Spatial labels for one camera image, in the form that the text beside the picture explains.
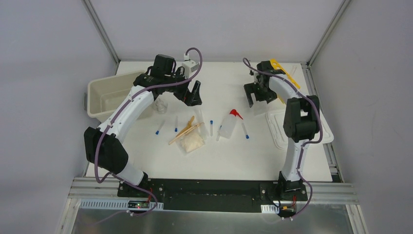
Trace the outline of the clear plastic tube rack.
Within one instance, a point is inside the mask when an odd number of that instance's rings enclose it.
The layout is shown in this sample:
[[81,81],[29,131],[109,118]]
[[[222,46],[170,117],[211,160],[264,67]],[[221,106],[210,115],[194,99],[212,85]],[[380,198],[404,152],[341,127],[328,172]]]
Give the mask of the clear plastic tube rack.
[[266,101],[255,101],[252,109],[254,116],[260,116],[269,111],[269,106]]

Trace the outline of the blue capped tube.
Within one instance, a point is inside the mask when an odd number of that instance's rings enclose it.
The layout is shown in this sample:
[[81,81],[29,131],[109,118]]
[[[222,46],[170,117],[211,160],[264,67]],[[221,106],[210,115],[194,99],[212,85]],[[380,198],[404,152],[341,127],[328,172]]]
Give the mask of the blue capped tube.
[[249,139],[249,134],[248,134],[248,131],[247,131],[247,129],[246,129],[246,126],[245,126],[244,122],[242,122],[242,129],[243,129],[245,138],[246,138],[246,139]]
[[166,122],[166,120],[165,120],[165,119],[164,119],[164,120],[162,120],[162,122],[160,123],[160,125],[159,125],[159,127],[158,127],[157,131],[155,132],[155,134],[156,134],[156,135],[159,135],[159,134],[160,134],[160,132],[161,132],[161,130],[162,130],[162,128],[163,128],[163,126],[164,126],[165,122]]
[[174,131],[175,132],[178,132],[178,122],[179,122],[179,117],[176,116],[175,117],[175,125],[174,125]]
[[209,132],[210,132],[210,136],[213,136],[213,120],[210,120],[210,125],[209,125]]

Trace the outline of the yellow test tube rack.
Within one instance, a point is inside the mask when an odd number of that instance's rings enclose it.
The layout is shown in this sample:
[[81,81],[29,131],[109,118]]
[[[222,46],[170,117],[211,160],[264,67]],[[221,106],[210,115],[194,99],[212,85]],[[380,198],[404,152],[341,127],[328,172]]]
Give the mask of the yellow test tube rack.
[[277,77],[271,77],[269,81],[269,88],[271,91],[275,92],[277,98],[283,104],[287,103],[289,98],[299,98],[300,96],[297,92],[300,91],[300,86],[295,82],[295,80],[282,68],[282,66],[275,60],[270,60],[270,65],[275,71],[280,71]]

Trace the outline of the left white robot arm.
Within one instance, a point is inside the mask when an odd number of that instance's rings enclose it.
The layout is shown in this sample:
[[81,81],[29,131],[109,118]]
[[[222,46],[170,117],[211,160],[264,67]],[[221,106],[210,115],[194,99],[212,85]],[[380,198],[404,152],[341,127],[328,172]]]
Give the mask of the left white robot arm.
[[129,93],[113,114],[97,128],[85,130],[87,161],[131,183],[130,191],[136,197],[145,196],[149,190],[145,181],[148,175],[132,166],[123,141],[141,114],[164,92],[172,93],[187,106],[201,105],[201,83],[195,81],[193,89],[188,88],[201,67],[202,62],[191,60],[188,54],[179,67],[173,57],[158,54],[153,65],[135,77]]

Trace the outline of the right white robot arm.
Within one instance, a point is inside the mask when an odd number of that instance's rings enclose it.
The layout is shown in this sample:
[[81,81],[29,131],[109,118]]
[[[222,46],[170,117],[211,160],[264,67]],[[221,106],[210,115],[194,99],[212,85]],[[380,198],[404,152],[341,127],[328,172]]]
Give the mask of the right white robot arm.
[[270,103],[276,99],[285,104],[282,128],[288,138],[287,155],[276,192],[281,199],[288,200],[305,181],[302,166],[308,147],[323,138],[319,98],[302,93],[298,84],[274,61],[262,61],[252,67],[249,60],[243,58],[243,63],[254,78],[252,83],[244,85],[250,107],[254,101]]

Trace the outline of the white bin lid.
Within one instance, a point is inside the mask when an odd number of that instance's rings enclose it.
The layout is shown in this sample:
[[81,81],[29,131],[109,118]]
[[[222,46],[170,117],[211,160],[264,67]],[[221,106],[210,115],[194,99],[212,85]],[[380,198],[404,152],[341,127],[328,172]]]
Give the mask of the white bin lid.
[[[285,111],[283,110],[273,110],[267,112],[265,117],[276,147],[280,150],[286,151],[288,146],[288,137],[283,129],[284,115]],[[334,134],[331,131],[322,111],[320,111],[320,119],[323,131],[321,144],[331,143],[334,140]]]

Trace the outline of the small glass flask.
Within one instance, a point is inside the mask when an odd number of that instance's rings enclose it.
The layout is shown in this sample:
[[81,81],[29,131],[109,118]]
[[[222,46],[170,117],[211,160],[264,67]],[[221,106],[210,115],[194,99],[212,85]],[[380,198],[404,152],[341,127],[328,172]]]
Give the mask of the small glass flask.
[[165,114],[168,111],[168,103],[161,98],[157,98],[152,107],[159,114]]

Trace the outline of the bag of white powder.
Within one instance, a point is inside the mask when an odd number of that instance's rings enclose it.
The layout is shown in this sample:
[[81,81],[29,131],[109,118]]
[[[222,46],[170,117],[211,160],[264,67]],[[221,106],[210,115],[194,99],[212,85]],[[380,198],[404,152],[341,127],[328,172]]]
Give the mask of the bag of white powder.
[[177,140],[177,146],[184,154],[189,154],[205,145],[205,141],[199,132],[191,132]]

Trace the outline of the clear pipette by bottle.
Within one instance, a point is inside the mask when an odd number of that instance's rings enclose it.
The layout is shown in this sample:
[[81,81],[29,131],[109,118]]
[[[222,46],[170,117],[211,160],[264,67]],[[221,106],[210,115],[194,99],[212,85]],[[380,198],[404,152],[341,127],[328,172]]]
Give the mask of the clear pipette by bottle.
[[220,127],[218,128],[218,131],[217,131],[217,137],[216,137],[216,141],[219,141],[219,140],[220,140],[220,131],[221,131],[221,127],[222,127],[222,125],[220,125]]

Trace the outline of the beige plastic bin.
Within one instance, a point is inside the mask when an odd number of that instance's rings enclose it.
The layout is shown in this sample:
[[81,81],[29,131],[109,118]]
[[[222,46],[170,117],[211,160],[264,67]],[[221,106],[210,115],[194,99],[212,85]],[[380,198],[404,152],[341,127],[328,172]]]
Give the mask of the beige plastic bin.
[[90,81],[86,98],[88,116],[104,122],[127,97],[133,82],[142,73],[140,70]]

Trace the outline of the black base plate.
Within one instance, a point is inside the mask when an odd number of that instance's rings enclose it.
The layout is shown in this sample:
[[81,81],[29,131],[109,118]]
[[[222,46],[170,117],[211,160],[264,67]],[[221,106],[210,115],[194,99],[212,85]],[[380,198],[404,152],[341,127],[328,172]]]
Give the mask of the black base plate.
[[262,205],[307,202],[305,185],[294,191],[283,191],[277,181],[259,180],[190,180],[148,179],[142,190],[126,183],[119,184],[117,196],[148,197],[158,201],[164,210],[199,212],[259,213]]

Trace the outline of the aluminium frame rail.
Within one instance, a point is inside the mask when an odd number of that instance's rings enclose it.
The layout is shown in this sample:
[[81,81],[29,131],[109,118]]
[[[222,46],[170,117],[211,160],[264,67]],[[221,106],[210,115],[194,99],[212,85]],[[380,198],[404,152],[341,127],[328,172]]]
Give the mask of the aluminium frame rail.
[[68,198],[115,199],[119,184],[115,178],[107,178],[104,182],[98,183],[93,177],[75,177]]

